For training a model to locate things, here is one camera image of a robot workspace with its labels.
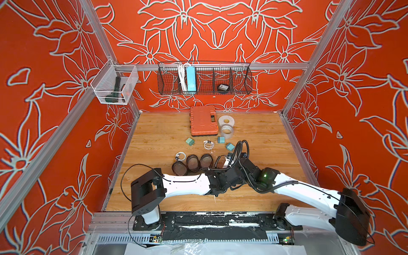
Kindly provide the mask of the black round zip pouch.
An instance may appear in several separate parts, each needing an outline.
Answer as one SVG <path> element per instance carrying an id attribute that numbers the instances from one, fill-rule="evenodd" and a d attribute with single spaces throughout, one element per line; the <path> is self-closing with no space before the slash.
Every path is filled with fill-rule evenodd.
<path id="1" fill-rule="evenodd" d="M 225 155 L 219 156 L 216 159 L 215 164 L 214 164 L 215 169 L 224 169 L 225 162 L 226 162 L 226 156 Z"/>

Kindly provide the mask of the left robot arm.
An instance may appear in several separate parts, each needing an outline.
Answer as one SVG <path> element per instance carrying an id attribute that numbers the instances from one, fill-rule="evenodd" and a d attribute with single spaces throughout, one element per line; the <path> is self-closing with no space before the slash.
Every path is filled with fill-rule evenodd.
<path id="1" fill-rule="evenodd" d="M 159 204 L 166 198 L 184 195 L 218 196 L 246 183 L 238 170 L 206 170 L 198 175 L 174 176 L 155 168 L 131 183 L 132 215 L 148 225 L 160 219 Z"/>

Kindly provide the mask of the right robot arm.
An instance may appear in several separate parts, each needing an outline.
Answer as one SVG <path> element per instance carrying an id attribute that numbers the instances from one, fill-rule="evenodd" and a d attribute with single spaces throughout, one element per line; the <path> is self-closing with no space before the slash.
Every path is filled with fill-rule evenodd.
<path id="1" fill-rule="evenodd" d="M 242 174 L 245 182 L 260 194 L 277 193 L 306 203 L 329 217 L 328 224 L 349 243 L 364 246 L 368 241 L 368 208 L 351 189 L 329 190 L 291 178 L 278 170 L 260 170 L 245 154 L 233 156 L 228 164 Z"/>

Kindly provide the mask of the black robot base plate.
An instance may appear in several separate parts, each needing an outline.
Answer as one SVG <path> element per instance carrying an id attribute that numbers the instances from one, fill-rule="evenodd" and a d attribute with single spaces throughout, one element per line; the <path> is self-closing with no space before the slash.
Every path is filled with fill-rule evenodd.
<path id="1" fill-rule="evenodd" d="M 162 212 L 157 223 L 142 216 L 132 221 L 134 231 L 158 231 L 163 241 L 269 241 L 283 242 L 302 226 L 292 226 L 273 212 Z"/>

